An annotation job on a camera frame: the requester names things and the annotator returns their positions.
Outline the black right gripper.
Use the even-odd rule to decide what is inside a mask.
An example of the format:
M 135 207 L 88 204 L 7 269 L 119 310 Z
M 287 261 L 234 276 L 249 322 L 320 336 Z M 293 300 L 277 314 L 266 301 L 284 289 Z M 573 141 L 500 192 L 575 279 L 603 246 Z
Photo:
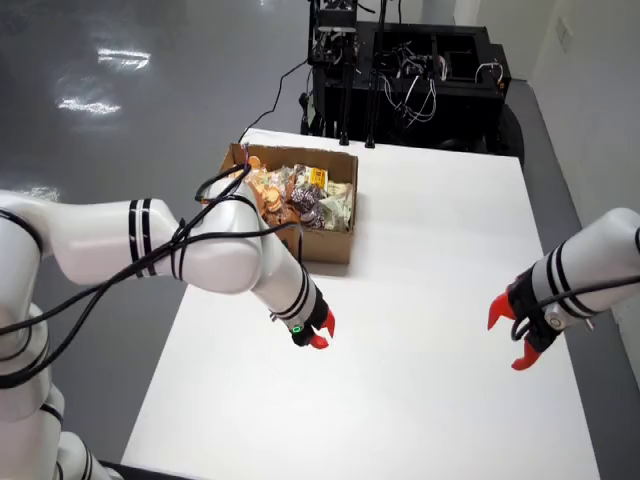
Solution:
M 511 327 L 511 339 L 524 339 L 524 353 L 513 361 L 511 368 L 524 371 L 533 366 L 559 335 L 545 320 L 544 308 L 539 302 L 557 294 L 555 282 L 549 283 L 547 273 L 524 272 L 496 297 L 488 313 L 487 329 L 491 330 L 500 318 L 512 319 L 512 310 L 516 319 Z

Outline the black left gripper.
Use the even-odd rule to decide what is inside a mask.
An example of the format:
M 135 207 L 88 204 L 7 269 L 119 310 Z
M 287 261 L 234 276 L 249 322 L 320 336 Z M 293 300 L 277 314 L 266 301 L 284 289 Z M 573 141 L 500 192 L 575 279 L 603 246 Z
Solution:
M 293 342 L 297 346 L 312 346 L 324 349 L 329 346 L 326 338 L 319 331 L 326 329 L 330 336 L 334 335 L 335 317 L 324 299 L 317 299 L 309 318 L 301 325 L 290 329 Z

